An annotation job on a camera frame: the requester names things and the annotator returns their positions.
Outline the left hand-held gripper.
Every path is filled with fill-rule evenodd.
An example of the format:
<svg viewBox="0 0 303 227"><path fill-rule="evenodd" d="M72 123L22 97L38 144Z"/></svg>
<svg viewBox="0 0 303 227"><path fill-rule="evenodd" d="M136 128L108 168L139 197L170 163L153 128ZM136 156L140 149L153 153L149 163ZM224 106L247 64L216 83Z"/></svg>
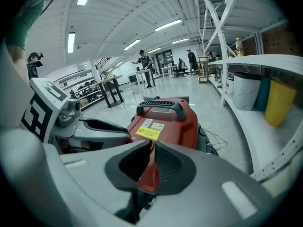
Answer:
<svg viewBox="0 0 303 227"><path fill-rule="evenodd" d="M43 143L50 142L53 128L62 138L70 137L72 148L101 150L129 143L130 134L118 131L126 128L99 119L86 119L74 131L71 127L81 116L80 101L71 99L49 79L31 78L29 85L34 96L23 114L21 126Z"/></svg>

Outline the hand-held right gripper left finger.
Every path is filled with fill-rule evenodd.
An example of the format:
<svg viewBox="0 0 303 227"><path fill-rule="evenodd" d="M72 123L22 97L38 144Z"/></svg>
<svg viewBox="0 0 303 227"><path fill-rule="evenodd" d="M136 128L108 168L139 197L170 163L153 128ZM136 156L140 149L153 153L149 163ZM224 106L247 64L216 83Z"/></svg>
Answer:
<svg viewBox="0 0 303 227"><path fill-rule="evenodd" d="M136 213L137 184L119 162L149 150L145 140L92 152L59 155L44 144L42 221L51 227L153 227L153 211Z"/></svg>

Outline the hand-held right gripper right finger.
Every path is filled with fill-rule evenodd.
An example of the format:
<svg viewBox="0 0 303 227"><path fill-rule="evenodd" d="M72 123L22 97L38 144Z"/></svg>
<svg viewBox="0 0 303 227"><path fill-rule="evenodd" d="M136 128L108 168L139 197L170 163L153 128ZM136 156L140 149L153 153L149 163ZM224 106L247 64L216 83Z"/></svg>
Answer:
<svg viewBox="0 0 303 227"><path fill-rule="evenodd" d="M196 175L180 193L157 197L141 220L143 227L252 227L270 213L270 194L228 161L183 146L167 147L191 158Z"/></svg>

